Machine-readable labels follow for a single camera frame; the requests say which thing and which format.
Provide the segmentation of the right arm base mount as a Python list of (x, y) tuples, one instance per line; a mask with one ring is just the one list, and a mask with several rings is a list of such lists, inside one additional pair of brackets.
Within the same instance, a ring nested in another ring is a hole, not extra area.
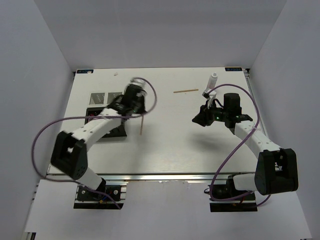
[(240, 213), (257, 212), (257, 202), (254, 193), (241, 196), (247, 193), (246, 190), (236, 190), (233, 180), (234, 175), (229, 175), (225, 181), (216, 181), (212, 189), (214, 200), (209, 197), (211, 213)]

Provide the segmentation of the wooden stick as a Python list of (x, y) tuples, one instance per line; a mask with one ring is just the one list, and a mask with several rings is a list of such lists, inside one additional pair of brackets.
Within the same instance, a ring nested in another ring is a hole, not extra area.
[(143, 134), (143, 125), (144, 125), (144, 115), (142, 115), (142, 117), (141, 117), (140, 130), (139, 130), (140, 136), (142, 136), (142, 134)]
[(178, 94), (178, 93), (188, 93), (188, 92), (197, 92), (199, 91), (199, 89), (195, 88), (195, 89), (185, 89), (185, 90), (177, 90), (174, 91), (174, 94)]

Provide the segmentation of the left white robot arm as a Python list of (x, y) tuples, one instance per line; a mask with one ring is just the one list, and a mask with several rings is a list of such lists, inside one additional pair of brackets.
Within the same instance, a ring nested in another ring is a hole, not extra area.
[(87, 187), (90, 196), (96, 200), (105, 196), (106, 181), (88, 167), (88, 151), (130, 117), (146, 112), (144, 88), (140, 78), (132, 79), (124, 94), (115, 97), (97, 116), (72, 132), (61, 131), (56, 137), (51, 165)]

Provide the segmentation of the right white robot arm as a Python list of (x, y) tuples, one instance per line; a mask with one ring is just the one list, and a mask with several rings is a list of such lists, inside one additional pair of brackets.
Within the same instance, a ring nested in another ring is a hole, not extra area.
[(233, 135), (241, 139), (257, 158), (254, 173), (228, 176), (224, 195), (236, 200), (244, 192), (271, 195), (294, 192), (299, 187), (297, 156), (291, 148), (282, 148), (255, 127), (253, 119), (242, 113), (241, 99), (237, 93), (226, 93), (223, 106), (204, 104), (192, 122), (208, 127), (222, 122)]

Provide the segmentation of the white pink blue bottle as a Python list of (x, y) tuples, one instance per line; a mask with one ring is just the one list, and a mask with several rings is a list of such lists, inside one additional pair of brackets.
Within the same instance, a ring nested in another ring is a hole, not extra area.
[(208, 79), (208, 83), (207, 83), (207, 89), (214, 89), (215, 86), (216, 86), (216, 83), (217, 83), (217, 80), (218, 80), (218, 74), (216, 72), (213, 72), (210, 76), (209, 76), (209, 79)]

